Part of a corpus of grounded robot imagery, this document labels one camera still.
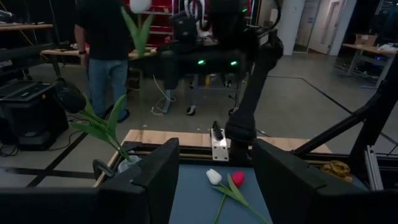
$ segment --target shoe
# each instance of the shoe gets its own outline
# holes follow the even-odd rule
[[[126,115],[124,115],[124,117],[122,119],[118,120],[118,123],[122,123],[123,121],[125,121],[126,119],[128,119],[130,117],[130,111],[126,110]]]

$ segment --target artificial flower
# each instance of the artificial flower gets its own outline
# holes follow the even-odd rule
[[[237,171],[232,174],[232,181],[234,182],[237,188],[241,187],[244,182],[244,172]]]
[[[152,0],[130,0],[130,9],[133,13],[140,14],[150,8]]]
[[[218,185],[223,179],[222,176],[213,169],[206,171],[206,175],[209,178],[210,183],[213,185]]]

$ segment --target white wall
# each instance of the white wall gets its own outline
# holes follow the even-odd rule
[[[349,21],[353,15],[356,0],[347,0],[344,6],[343,12],[341,12],[339,24],[336,30],[335,39],[331,45],[329,55],[338,55],[341,45],[343,44],[343,39],[347,31]]]
[[[305,0],[285,0],[278,25],[278,36],[284,43],[284,55],[292,55]]]

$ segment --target desk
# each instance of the desk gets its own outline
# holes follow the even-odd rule
[[[28,29],[52,29],[52,24],[39,24],[39,25],[26,25],[26,24],[3,24],[0,26],[0,32],[2,31],[14,31],[14,30],[28,30]]]
[[[45,50],[45,49],[52,49],[55,48],[55,46],[53,45],[53,40],[52,40],[52,35],[51,35],[51,29],[53,28],[53,25],[51,24],[39,24],[39,25],[32,25],[32,24],[1,24],[0,25],[0,32],[10,32],[10,31],[19,31],[21,32],[24,37],[28,40],[28,42],[32,45],[31,47],[26,47],[26,48],[20,48],[20,49],[11,49],[11,50],[7,50],[7,52],[9,52],[9,54],[13,54],[13,58],[7,58],[6,60],[15,60],[18,57],[22,58],[22,57],[28,57],[31,56],[32,52],[35,54],[40,53],[41,50]],[[31,29],[46,29],[46,38],[47,38],[47,42],[49,44],[47,45],[35,45],[33,46],[33,43],[25,36],[25,34],[23,33],[23,30],[31,30]],[[55,70],[56,75],[59,77],[60,76],[60,69],[57,63],[57,59],[54,56],[50,57],[50,62],[53,65],[53,68]],[[31,63],[29,65],[25,65],[21,68],[17,68],[17,69],[13,69],[11,71],[8,71],[8,73],[13,73],[16,72],[18,70],[23,70],[23,69],[27,69],[29,67],[33,67],[36,65],[39,65],[43,63],[42,60],[39,60],[37,62]]]
[[[389,71],[389,69],[391,67],[392,61],[394,60],[397,51],[379,50],[377,47],[370,47],[370,46],[363,46],[363,45],[354,45],[354,44],[343,44],[343,46],[349,47],[349,48],[352,48],[352,49],[356,49],[355,56],[353,58],[353,61],[351,62],[351,65],[349,66],[348,73],[347,73],[346,76],[351,76],[351,77],[355,76],[356,77],[356,75],[353,75],[353,71],[354,71],[357,63],[359,61],[361,61],[361,60],[384,67],[383,71],[381,72],[380,77],[377,80],[377,83],[376,83],[375,86],[362,86],[362,88],[371,88],[371,89],[379,88],[381,82],[386,78],[387,72]],[[382,62],[382,61],[376,60],[376,59],[371,58],[371,57],[363,56],[362,55],[363,52],[369,52],[369,53],[374,53],[374,54],[386,56],[387,57],[387,61],[386,62]]]
[[[78,50],[62,50],[62,49],[54,49],[54,50],[43,50],[42,54],[44,55],[57,55],[57,56],[74,56],[74,57],[79,57],[79,51]],[[145,56],[149,56],[153,53],[145,53]],[[129,53],[129,59],[134,60],[138,58],[138,51],[133,50],[131,53]]]
[[[124,141],[140,141],[143,143],[163,144],[170,138],[179,138],[181,146],[211,146],[209,134],[148,130],[130,130],[127,136],[124,138]],[[260,138],[286,151],[295,149],[307,142],[306,139],[268,137]],[[331,153],[325,145],[322,145],[316,149],[315,152]],[[109,166],[113,165],[117,156],[117,153],[113,155],[111,160],[108,162]],[[271,221],[266,203],[262,197],[260,188],[256,181],[255,173],[252,168],[220,166],[210,167],[181,164],[169,223],[213,223],[222,199],[222,194],[211,188],[211,185],[205,174],[205,172],[210,168],[217,170],[223,176],[224,184],[228,184],[226,180],[227,173],[231,174],[237,170],[243,171],[245,173],[245,183],[240,188],[241,193],[257,212],[263,214],[266,219]],[[94,187],[98,186],[103,179],[104,175],[102,174],[95,183]],[[227,198],[220,213],[218,223],[263,222],[238,202]]]

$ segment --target doorway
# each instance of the doorway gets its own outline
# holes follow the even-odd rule
[[[308,45],[309,51],[328,54],[346,0],[321,0]]]
[[[320,0],[306,0],[298,27],[293,51],[295,53],[307,53],[308,43],[312,33],[315,18],[317,16]]]
[[[295,53],[328,54],[346,0],[306,0]]]

